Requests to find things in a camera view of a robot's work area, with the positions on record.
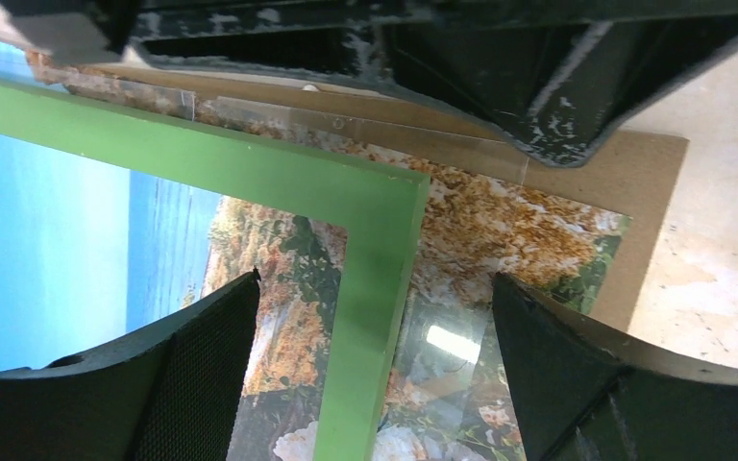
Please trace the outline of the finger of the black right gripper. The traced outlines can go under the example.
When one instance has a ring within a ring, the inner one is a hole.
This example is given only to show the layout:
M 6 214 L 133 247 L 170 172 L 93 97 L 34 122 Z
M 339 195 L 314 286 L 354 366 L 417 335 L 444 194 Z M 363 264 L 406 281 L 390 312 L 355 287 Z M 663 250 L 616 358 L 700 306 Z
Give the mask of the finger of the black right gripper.
M 326 84 L 387 78 L 381 29 L 405 1 L 0 1 L 0 42 L 58 64 Z
M 383 32 L 407 99 L 550 167 L 586 164 L 632 115 L 738 52 L 738 14 L 489 30 Z

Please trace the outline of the green wooden picture frame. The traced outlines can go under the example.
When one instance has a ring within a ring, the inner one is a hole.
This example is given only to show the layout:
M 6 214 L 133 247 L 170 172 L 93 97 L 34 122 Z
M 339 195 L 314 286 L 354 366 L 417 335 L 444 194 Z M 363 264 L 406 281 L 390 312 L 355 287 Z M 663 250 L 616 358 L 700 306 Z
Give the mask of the green wooden picture frame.
M 371 458 L 427 175 L 1 79 L 0 134 L 344 228 L 314 456 Z

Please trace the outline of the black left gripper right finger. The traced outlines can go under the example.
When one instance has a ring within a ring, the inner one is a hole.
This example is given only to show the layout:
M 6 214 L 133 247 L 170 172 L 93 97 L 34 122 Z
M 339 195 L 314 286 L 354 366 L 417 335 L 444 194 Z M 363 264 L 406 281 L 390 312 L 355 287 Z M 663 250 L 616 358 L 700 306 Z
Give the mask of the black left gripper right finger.
M 492 311 L 530 460 L 738 460 L 738 369 L 672 352 L 506 274 Z

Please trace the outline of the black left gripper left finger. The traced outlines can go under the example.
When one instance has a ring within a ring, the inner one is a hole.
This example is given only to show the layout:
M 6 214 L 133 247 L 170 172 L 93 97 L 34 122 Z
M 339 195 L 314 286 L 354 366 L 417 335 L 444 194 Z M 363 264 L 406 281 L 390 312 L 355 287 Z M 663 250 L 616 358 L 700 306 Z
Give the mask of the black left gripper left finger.
M 257 329 L 251 271 L 40 369 L 0 372 L 0 460 L 223 460 Z

